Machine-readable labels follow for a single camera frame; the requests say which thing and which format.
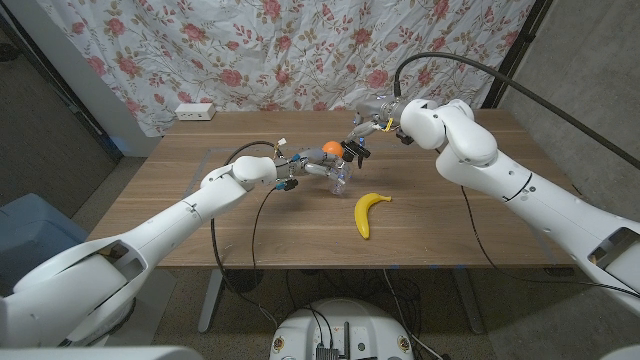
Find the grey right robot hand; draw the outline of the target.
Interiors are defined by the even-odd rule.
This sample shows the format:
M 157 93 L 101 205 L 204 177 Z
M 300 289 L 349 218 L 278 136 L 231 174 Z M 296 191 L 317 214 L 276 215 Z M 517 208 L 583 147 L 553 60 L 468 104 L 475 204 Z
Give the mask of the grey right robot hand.
M 354 129 L 346 142 L 360 140 L 376 131 L 391 132 L 400 128 L 400 118 L 408 102 L 393 95 L 374 97 L 356 105 Z

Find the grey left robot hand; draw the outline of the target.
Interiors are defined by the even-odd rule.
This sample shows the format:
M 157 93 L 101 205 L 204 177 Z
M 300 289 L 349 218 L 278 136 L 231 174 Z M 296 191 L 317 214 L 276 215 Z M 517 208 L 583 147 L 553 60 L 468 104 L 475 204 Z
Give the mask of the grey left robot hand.
M 289 174 L 293 177 L 315 175 L 342 182 L 350 180 L 353 173 L 348 162 L 321 148 L 307 149 L 294 155 L 288 168 Z

